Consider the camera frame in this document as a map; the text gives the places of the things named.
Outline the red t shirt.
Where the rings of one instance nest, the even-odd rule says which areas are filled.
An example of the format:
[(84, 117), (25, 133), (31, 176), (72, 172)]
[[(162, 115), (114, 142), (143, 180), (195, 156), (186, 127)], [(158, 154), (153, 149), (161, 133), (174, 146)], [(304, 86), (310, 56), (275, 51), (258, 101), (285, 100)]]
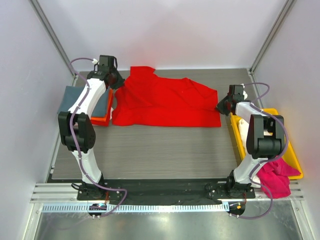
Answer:
[(219, 128), (218, 92), (189, 78), (156, 75), (149, 66), (132, 66), (124, 86), (115, 91), (116, 126)]

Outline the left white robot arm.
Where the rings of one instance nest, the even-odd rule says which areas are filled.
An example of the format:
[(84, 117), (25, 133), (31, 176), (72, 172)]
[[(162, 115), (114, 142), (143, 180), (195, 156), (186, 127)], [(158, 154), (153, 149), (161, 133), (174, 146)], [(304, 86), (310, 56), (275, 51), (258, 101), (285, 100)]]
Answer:
[(93, 70), (87, 76), (74, 71), (83, 79), (85, 86), (75, 103), (58, 114), (61, 143), (74, 155), (81, 171), (82, 179), (77, 186), (80, 199), (98, 200), (107, 192), (103, 173), (97, 165), (94, 154), (96, 132), (91, 122), (92, 113), (99, 99), (108, 89), (116, 90), (125, 83), (118, 72), (115, 56), (100, 55), (90, 58)]

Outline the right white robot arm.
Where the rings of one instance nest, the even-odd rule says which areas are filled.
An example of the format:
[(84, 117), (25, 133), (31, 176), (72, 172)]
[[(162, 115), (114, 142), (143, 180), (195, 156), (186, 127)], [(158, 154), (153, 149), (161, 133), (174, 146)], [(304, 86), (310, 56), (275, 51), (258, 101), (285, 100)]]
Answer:
[(216, 105), (216, 109), (223, 115), (233, 114), (249, 123), (247, 154), (226, 178), (225, 192), (237, 197), (250, 192), (253, 184), (268, 190), (254, 181), (254, 176), (266, 163), (276, 161), (286, 153), (289, 136), (284, 117), (265, 112), (245, 99), (243, 84), (230, 85), (227, 95)]

